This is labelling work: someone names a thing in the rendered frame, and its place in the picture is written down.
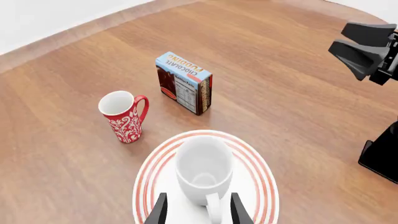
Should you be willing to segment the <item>chocolate pudding box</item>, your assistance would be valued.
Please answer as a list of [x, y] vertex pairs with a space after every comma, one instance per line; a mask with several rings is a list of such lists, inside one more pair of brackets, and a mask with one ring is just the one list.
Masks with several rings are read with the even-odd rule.
[[211, 106], [213, 74], [167, 52], [155, 60], [161, 92], [195, 115]]

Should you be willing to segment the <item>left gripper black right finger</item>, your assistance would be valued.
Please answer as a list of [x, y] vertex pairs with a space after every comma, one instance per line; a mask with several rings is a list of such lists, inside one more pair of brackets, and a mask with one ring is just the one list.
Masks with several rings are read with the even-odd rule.
[[236, 192], [231, 194], [230, 209], [233, 224], [254, 224]]

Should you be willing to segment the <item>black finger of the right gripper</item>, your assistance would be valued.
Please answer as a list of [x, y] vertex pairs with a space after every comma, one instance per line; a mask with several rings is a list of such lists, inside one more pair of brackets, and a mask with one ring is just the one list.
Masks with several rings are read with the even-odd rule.
[[328, 51], [344, 63], [357, 80], [362, 81], [378, 70], [389, 50], [389, 47], [365, 46], [338, 39]]
[[345, 25], [341, 34], [357, 44], [386, 47], [390, 42], [390, 36], [397, 28], [397, 24], [360, 24], [349, 22]]

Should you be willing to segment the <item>white plate with red rings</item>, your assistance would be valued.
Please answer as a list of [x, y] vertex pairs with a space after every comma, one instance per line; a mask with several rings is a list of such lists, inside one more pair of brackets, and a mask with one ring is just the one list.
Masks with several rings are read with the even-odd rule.
[[279, 194], [275, 178], [260, 154], [242, 139], [215, 130], [184, 132], [160, 143], [141, 165], [132, 193], [132, 214], [143, 224], [159, 194], [167, 194], [166, 224], [210, 224], [206, 208], [193, 205], [181, 191], [175, 173], [175, 153], [184, 141], [195, 136], [213, 136], [226, 143], [234, 155], [234, 173], [221, 199], [222, 224], [232, 224], [231, 193], [236, 192], [254, 224], [277, 224]]

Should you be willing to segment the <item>red mug with white pattern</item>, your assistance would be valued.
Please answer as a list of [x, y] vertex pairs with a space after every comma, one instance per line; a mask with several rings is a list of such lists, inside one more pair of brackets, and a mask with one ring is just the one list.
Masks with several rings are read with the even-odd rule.
[[149, 100], [144, 95], [114, 91], [99, 101], [98, 109], [119, 141], [132, 143], [142, 136], [142, 123], [149, 110]]

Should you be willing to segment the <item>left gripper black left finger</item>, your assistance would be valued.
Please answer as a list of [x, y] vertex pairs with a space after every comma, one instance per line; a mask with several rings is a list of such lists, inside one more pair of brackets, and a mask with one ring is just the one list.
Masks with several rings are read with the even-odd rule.
[[145, 220], [145, 224], [165, 224], [167, 218], [167, 194], [162, 192], [151, 213]]

